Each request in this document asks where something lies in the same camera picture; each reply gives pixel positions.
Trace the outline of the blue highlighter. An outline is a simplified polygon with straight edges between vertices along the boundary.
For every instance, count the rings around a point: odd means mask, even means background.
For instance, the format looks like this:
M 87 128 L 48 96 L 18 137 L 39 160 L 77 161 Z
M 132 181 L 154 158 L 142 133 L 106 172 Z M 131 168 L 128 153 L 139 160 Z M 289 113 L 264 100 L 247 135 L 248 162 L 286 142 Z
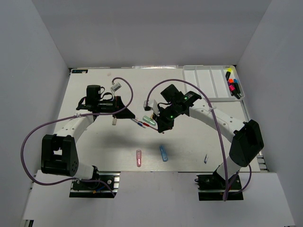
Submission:
M 240 87 L 239 87 L 239 84 L 238 84 L 237 79 L 234 79 L 234 80 L 233 80 L 233 83 L 234 83 L 234 86 L 235 86 L 237 92 L 240 94 L 240 93 L 241 93 L 241 90 L 240 90 Z

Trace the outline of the yellow highlighter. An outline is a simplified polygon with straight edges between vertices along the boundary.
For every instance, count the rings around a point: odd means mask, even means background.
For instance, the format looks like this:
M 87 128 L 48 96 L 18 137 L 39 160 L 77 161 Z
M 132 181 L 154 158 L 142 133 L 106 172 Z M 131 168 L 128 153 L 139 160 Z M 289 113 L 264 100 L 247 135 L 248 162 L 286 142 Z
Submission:
M 230 78 L 231 72 L 232 72 L 232 69 L 231 69 L 231 68 L 228 68 L 227 71 L 226 71 L 226 74 L 225 74 L 225 78 L 226 78 L 227 81 L 228 81 L 229 78 Z

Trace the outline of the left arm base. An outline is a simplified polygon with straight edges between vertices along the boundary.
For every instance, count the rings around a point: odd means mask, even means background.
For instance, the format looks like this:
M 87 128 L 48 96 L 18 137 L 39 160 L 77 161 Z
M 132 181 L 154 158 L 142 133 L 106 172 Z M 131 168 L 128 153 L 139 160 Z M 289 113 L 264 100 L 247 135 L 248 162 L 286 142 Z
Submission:
M 119 172 L 97 172 L 98 182 L 74 180 L 71 183 L 70 198 L 114 198 L 118 192 Z

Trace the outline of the red pen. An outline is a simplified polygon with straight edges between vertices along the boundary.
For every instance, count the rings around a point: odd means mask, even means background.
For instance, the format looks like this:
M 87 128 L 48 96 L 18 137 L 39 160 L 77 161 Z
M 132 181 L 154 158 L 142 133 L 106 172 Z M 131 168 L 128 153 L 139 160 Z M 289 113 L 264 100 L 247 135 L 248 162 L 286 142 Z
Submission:
M 151 128 L 151 129 L 155 130 L 155 131 L 158 131 L 157 128 L 155 128 L 155 127 L 153 127 L 153 126 L 150 126 L 149 124 L 147 124 L 147 123 L 145 123 L 145 122 L 143 122 L 142 124 L 143 124 L 144 126 L 146 126 L 146 127 L 149 127 L 149 128 Z

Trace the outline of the pink highlighter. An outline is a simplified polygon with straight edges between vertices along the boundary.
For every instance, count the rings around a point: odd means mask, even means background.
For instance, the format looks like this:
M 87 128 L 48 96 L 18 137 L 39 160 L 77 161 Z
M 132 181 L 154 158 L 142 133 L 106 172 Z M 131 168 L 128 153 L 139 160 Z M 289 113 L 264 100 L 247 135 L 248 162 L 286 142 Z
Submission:
M 229 90 L 232 93 L 233 96 L 237 95 L 237 90 L 233 85 L 229 85 Z

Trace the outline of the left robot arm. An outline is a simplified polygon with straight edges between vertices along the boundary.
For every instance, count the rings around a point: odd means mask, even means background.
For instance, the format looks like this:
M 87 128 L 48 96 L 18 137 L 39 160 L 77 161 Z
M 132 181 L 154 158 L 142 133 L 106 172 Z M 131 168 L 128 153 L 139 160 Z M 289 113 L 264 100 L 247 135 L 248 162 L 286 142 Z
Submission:
M 100 85 L 88 85 L 86 96 L 76 108 L 76 118 L 53 135 L 42 139 L 41 170 L 44 174 L 63 175 L 84 180 L 94 189 L 99 186 L 97 168 L 79 161 L 76 143 L 98 114 L 109 114 L 115 119 L 134 119 L 135 114 L 125 108 L 120 96 L 103 99 Z

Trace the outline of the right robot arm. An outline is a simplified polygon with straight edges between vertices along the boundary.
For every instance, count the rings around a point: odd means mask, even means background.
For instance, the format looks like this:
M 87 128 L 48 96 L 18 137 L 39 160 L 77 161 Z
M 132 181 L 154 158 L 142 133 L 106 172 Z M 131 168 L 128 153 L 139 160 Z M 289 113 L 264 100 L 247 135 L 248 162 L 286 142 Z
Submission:
M 167 107 L 161 107 L 155 100 L 146 102 L 144 107 L 152 109 L 159 133 L 171 130 L 178 116 L 187 115 L 218 131 L 220 142 L 225 137 L 231 143 L 229 154 L 214 172 L 214 184 L 218 188 L 226 188 L 231 183 L 231 177 L 241 168 L 247 167 L 263 149 L 264 142 L 256 121 L 244 122 L 229 116 L 209 106 L 207 100 L 199 94 L 193 91 L 183 94 L 174 85 L 168 86 L 161 95 Z

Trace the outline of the blue pen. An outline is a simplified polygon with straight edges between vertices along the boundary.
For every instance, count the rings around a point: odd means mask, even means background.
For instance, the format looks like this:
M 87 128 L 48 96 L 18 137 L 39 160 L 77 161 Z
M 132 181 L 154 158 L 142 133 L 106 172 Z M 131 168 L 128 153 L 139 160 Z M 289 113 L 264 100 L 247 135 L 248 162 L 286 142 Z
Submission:
M 135 120 L 135 119 L 131 119 L 134 123 L 136 123 L 137 125 L 139 125 L 140 127 L 142 127 L 142 128 L 145 128 L 145 126 L 141 123 L 141 122 L 139 122 L 139 121 L 137 121 L 137 120 Z

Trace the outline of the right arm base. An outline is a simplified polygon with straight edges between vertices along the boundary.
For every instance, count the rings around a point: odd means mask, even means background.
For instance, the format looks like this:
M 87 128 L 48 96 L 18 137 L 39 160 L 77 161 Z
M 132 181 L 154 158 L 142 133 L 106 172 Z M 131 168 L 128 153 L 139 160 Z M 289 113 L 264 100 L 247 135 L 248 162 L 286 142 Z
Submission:
M 225 180 L 221 181 L 214 175 L 197 175 L 195 183 L 198 186 L 199 201 L 222 201 L 225 192 Z M 238 192 L 242 189 L 240 177 L 233 175 L 229 179 L 228 201 L 242 201 L 243 193 Z

